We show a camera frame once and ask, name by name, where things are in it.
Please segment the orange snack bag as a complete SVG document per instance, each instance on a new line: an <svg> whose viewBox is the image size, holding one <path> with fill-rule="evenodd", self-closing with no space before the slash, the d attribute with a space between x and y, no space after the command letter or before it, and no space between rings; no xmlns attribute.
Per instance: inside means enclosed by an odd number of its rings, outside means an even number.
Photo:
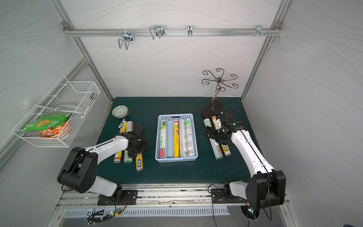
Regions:
<svg viewBox="0 0 363 227"><path fill-rule="evenodd" d="M70 132L71 132L71 124L64 122L57 128L40 131L39 137L64 139L70 134Z"/></svg>

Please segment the aluminium top rail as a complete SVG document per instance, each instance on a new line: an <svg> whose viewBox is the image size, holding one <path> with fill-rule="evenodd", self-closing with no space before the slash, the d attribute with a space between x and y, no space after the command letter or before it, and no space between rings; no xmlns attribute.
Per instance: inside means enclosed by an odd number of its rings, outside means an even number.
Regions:
<svg viewBox="0 0 363 227"><path fill-rule="evenodd" d="M254 28L193 28L192 37L242 37ZM148 28L126 29L133 37L151 37ZM269 29L271 36L279 36L281 29ZM64 30L67 37L121 37L125 29L73 29ZM187 28L165 28L163 37L188 37Z"/></svg>

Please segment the dark green table mat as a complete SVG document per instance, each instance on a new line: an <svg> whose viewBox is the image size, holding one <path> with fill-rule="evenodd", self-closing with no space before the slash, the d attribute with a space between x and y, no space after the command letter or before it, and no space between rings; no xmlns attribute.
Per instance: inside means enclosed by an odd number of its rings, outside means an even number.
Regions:
<svg viewBox="0 0 363 227"><path fill-rule="evenodd" d="M211 102L209 97L117 97L113 107L125 105L130 109L128 121L142 126L143 139L149 151L143 154L142 171L136 164L115 164L110 157L97 167L100 177L117 184L138 183L225 183L242 180L248 182L250 173L236 146L229 143L232 155L216 160L210 141L202 137L204 132L202 109ZM191 113L194 116L199 156L195 161L158 163L155 160L157 120L161 114Z"/></svg>

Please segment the metal hook right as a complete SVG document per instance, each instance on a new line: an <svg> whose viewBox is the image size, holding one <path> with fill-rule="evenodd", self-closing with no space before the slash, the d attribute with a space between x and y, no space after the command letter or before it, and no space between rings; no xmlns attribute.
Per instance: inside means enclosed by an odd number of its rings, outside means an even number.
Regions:
<svg viewBox="0 0 363 227"><path fill-rule="evenodd" d="M257 26L256 28L246 31L247 36L255 36L255 37L268 37L271 36L271 32L267 28L263 28L261 25Z"/></svg>

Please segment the bronze jewelry tree stand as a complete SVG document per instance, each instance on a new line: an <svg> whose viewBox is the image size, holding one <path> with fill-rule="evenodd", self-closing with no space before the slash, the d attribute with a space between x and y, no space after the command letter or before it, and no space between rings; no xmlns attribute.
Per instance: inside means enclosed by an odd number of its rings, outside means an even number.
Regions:
<svg viewBox="0 0 363 227"><path fill-rule="evenodd" d="M205 106L201 115L204 118L211 118L212 116L218 115L225 108L221 102L217 102L217 98L220 93L225 92L226 88L237 89L239 85L233 82L231 85L228 85L227 82L231 82L238 79L238 76L235 74L231 74L229 79L224 78L225 70L222 68L217 68L216 72L221 73L220 76L215 76L211 71L205 70L203 71L204 76L212 76L213 79L204 78L201 82L203 85L209 85L211 82L216 83L215 87L215 95L212 97L211 103Z"/></svg>

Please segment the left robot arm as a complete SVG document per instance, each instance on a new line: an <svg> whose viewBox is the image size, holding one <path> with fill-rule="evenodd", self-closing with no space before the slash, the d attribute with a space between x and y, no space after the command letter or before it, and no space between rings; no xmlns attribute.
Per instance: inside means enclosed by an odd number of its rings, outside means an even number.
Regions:
<svg viewBox="0 0 363 227"><path fill-rule="evenodd" d="M149 151L148 142L136 133L128 132L92 147L75 147L70 151L57 181L80 194L94 193L112 197L119 186L97 176L97 167L105 159L122 150L126 150L129 157L134 158Z"/></svg>

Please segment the double metal hook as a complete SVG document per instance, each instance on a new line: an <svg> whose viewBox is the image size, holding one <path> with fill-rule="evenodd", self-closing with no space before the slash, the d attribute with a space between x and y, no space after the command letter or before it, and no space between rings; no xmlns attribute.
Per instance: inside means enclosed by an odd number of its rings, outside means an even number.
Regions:
<svg viewBox="0 0 363 227"><path fill-rule="evenodd" d="M133 41L133 35L129 31L125 30L120 39L118 39L119 48L121 49L123 46L126 50L128 50L131 41Z"/></svg>
<svg viewBox="0 0 363 227"><path fill-rule="evenodd" d="M149 28L149 32L153 40L155 40L156 37L161 38L165 34L164 27L162 25L151 26Z"/></svg>

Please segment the double metal hook middle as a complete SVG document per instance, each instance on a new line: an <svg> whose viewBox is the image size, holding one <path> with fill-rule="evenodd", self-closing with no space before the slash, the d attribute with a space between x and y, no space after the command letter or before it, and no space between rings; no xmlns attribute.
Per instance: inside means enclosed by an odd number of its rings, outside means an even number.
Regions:
<svg viewBox="0 0 363 227"><path fill-rule="evenodd" d="M149 28L149 32L153 40L155 40L156 37L161 38L165 34L164 27L162 25L151 26Z"/></svg>

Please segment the aluminium front rail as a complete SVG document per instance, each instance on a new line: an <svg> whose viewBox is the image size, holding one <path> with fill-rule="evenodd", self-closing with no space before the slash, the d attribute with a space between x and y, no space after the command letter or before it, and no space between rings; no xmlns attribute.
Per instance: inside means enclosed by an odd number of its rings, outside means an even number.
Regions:
<svg viewBox="0 0 363 227"><path fill-rule="evenodd" d="M125 184L123 190L137 190L136 204L139 207L155 206L209 206L212 189L223 189L215 183L167 183L167 184ZM96 194L65 192L56 208L91 208L97 207Z"/></svg>

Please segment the aluminium rail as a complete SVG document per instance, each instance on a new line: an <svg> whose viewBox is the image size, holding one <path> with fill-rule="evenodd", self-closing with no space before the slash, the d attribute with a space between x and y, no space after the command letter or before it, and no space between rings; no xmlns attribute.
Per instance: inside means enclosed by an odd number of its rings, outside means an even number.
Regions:
<svg viewBox="0 0 363 227"><path fill-rule="evenodd" d="M215 183L167 183L167 184L125 184L123 190L137 190L136 204L139 207L155 206L209 206L212 189L223 189ZM96 194L65 192L56 208L91 208L97 207Z"/></svg>
<svg viewBox="0 0 363 227"><path fill-rule="evenodd" d="M193 28L192 37L242 37L254 28ZM126 29L133 37L151 37L148 28ZM271 36L279 36L281 29L269 29ZM125 29L73 29L64 30L67 37L121 37ZM165 28L163 37L188 37L187 28Z"/></svg>

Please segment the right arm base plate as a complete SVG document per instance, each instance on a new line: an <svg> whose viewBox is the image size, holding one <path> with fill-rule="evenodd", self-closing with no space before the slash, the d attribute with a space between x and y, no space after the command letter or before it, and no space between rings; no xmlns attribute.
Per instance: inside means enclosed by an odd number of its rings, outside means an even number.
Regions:
<svg viewBox="0 0 363 227"><path fill-rule="evenodd" d="M247 204L248 202L246 199L241 198L241 197L236 197L236 196L232 196L232 195L227 195L224 190L222 189L208 189L210 195L211 195L211 199L212 199L212 203L213 204L237 204L237 203L242 203L242 204Z"/></svg>

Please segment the single metal hook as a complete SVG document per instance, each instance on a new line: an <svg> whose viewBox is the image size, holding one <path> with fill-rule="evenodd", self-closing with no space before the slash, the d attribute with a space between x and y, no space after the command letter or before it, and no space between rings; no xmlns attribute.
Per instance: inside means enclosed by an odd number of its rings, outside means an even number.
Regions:
<svg viewBox="0 0 363 227"><path fill-rule="evenodd" d="M188 37L192 37L192 35L193 35L192 25L187 26L187 35L188 35Z"/></svg>

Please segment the white green wrap roll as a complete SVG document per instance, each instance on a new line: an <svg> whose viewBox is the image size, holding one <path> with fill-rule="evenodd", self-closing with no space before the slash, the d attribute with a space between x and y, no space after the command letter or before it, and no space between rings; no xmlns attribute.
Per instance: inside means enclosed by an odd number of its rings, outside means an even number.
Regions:
<svg viewBox="0 0 363 227"><path fill-rule="evenodd" d="M159 137L159 156L161 159L167 158L167 121L162 120Z"/></svg>
<svg viewBox="0 0 363 227"><path fill-rule="evenodd" d="M134 123L133 121L127 121L126 122L126 129L125 132L131 132L133 130ZM132 158L128 155L128 151L124 151L124 163L130 164L132 163Z"/></svg>

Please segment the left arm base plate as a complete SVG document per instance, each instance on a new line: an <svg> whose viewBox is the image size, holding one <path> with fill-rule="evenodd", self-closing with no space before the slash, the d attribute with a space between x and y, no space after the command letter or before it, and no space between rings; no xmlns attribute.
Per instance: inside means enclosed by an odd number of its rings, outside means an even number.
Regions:
<svg viewBox="0 0 363 227"><path fill-rule="evenodd" d="M111 205L135 205L138 190L119 190L112 196L99 195L97 202L98 206L111 206Z"/></svg>

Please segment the yellow wrap roll long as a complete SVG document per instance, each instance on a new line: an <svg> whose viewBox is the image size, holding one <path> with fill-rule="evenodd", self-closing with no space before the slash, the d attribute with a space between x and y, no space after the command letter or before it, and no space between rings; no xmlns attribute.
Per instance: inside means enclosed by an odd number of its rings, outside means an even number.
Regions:
<svg viewBox="0 0 363 227"><path fill-rule="evenodd" d="M138 154L135 158L135 161L136 161L136 170L138 172L142 171L144 169L142 154Z"/></svg>

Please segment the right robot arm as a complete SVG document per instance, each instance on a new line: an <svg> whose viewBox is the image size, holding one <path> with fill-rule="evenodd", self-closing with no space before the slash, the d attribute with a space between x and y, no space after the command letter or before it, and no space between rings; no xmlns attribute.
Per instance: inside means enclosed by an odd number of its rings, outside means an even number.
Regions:
<svg viewBox="0 0 363 227"><path fill-rule="evenodd" d="M253 142L250 133L237 123L216 128L205 126L204 138L226 145L234 144L240 152L250 172L250 181L231 181L225 186L225 193L246 199L253 210L282 205L285 201L286 176L264 158Z"/></svg>

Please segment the clear wrap roll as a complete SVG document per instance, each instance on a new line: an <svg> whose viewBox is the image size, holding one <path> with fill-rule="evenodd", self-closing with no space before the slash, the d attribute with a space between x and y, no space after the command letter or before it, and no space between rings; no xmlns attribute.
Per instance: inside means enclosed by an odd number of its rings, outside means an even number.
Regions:
<svg viewBox="0 0 363 227"><path fill-rule="evenodd" d="M203 122L204 122L205 127L207 127L207 126L212 127L212 124L211 124L211 121L209 118L204 119ZM212 149L213 149L213 152L215 155L215 159L221 160L223 158L223 155L221 153L219 144L214 139L209 139L209 141L211 143L211 146L212 146Z"/></svg>

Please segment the double metal hook left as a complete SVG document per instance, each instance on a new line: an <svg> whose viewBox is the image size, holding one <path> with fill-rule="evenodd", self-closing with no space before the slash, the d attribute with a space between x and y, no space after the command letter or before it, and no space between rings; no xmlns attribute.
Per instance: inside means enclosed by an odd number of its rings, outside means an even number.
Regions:
<svg viewBox="0 0 363 227"><path fill-rule="evenodd" d="M126 50L128 50L131 41L133 41L133 35L129 31L125 30L120 39L118 39L119 48L121 49L123 46Z"/></svg>

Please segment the green snack bag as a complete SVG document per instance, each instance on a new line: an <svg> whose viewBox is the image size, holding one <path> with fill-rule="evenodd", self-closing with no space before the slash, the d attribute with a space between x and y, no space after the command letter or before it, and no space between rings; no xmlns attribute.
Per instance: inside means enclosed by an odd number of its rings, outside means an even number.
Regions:
<svg viewBox="0 0 363 227"><path fill-rule="evenodd" d="M71 114L54 113L40 117L25 126L23 132L28 131L43 131L47 129L57 128L68 120Z"/></svg>

